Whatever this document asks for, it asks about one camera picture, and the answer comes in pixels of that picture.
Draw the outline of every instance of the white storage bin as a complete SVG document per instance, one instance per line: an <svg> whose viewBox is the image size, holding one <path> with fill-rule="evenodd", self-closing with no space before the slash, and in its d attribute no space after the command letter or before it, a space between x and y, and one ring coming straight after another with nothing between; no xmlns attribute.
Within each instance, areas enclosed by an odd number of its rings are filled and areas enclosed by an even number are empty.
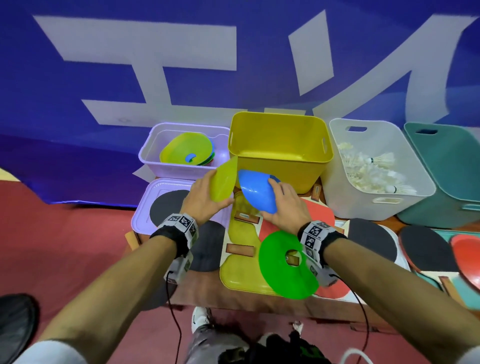
<svg viewBox="0 0 480 364"><path fill-rule="evenodd" d="M162 149L173 138L185 132L202 133L211 140L215 157L212 163L209 163L209 166L189 166L186 164L160 162ZM150 130L144 146L138 153L138 158L142 163L148 165L157 177L195 181L202 178L209 170L214 170L230 159L228 151L229 132L230 129L223 126L162 122Z"/></svg>
<svg viewBox="0 0 480 364"><path fill-rule="evenodd" d="M329 132L334 157L321 175L325 200L338 218L380 221L435 193L436 187L402 131L388 121L333 119ZM392 169L406 176L417 195L371 194L355 188L347 178L337 145L350 143L371 157L393 152Z"/></svg>

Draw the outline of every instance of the purple bin lid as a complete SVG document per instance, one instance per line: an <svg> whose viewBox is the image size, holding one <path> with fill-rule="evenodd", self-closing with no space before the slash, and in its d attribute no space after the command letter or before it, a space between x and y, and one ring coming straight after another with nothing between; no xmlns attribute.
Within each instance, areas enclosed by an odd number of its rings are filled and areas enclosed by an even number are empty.
<svg viewBox="0 0 480 364"><path fill-rule="evenodd" d="M132 229L139 234L152 235L157 229L150 219L150 207L157 197L176 190L190 190L194 181L158 178L147 186L145 193L132 217ZM232 206L217 212L210 220L228 229Z"/></svg>

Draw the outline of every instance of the black wire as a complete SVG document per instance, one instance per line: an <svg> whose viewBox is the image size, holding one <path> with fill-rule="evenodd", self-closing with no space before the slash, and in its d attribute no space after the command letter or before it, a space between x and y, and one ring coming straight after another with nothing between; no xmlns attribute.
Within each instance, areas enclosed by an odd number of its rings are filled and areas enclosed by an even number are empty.
<svg viewBox="0 0 480 364"><path fill-rule="evenodd" d="M179 351L180 351L180 343L181 343L181 328L180 328L180 325L179 325L175 315L173 314L172 304L170 303L170 294L168 293L168 275L170 273L173 273L173 271L169 271L167 273L167 279L165 279L165 290L167 291L168 307L170 308L170 312L172 313L173 320L177 324L177 327L179 328L179 333L180 333L179 345L177 347L177 356L175 357L175 364L177 364L177 360L179 359Z"/></svg>
<svg viewBox="0 0 480 364"><path fill-rule="evenodd" d="M330 274L331 277L337 277L339 280L341 280L343 283L345 283L345 281L343 279L341 279L338 275L336 274ZM365 316L365 324L367 325L367 336L365 337L365 343L363 344L363 348L362 348L362 351L365 352L365 349L367 348L367 344L368 344L368 339L370 337L370 325L368 323L368 317L367 317L367 313L365 311L365 308L363 307L361 301L360 301L360 298L357 296L357 294L353 291L352 288L350 288L350 286L348 284L345 283L345 285L352 291L353 295L355 296L355 298L357 299L357 301L360 303L360 307L361 307L361 310L363 311L363 315ZM362 357L359 356L358 360L357 360L357 364L360 363L360 359Z"/></svg>

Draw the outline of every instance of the white cable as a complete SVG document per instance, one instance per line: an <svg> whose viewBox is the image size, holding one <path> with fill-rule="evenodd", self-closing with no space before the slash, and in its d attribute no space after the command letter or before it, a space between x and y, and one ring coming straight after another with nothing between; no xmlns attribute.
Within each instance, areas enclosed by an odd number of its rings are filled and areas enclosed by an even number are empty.
<svg viewBox="0 0 480 364"><path fill-rule="evenodd" d="M350 348L346 352L344 352L343 356L342 356L342 359L340 359L340 362L338 364L345 364L345 361L347 360L347 358L352 354L358 354L363 359L365 359L365 361L368 364L373 364L373 362L370 360L370 358L367 356L367 354L365 354L362 350L358 350L358 349L355 349L355 348Z"/></svg>

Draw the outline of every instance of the pants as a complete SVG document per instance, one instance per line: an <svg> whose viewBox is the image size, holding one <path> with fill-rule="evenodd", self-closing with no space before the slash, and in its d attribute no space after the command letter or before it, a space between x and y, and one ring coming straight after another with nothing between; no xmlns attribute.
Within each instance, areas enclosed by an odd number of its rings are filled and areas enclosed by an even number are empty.
<svg viewBox="0 0 480 364"><path fill-rule="evenodd" d="M185 364L216 364L221 353L235 348L247 351L249 345L240 336L217 332L210 325L203 325L193 333Z"/></svg>

